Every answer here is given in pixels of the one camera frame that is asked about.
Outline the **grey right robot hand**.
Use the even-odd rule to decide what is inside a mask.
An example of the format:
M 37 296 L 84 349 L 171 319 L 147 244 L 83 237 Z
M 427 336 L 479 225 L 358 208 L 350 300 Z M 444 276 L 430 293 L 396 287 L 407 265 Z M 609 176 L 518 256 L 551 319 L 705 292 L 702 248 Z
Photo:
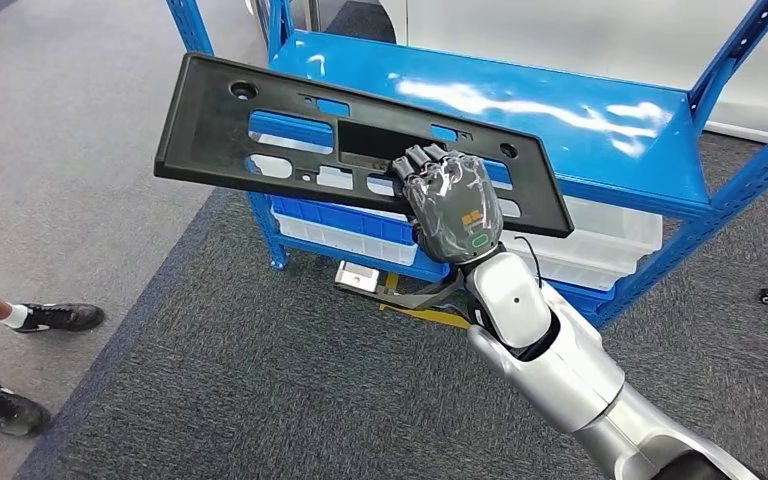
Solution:
M 411 207 L 415 241 L 430 258 L 467 264 L 498 246 L 504 217 L 481 158 L 414 145 L 392 170 Z

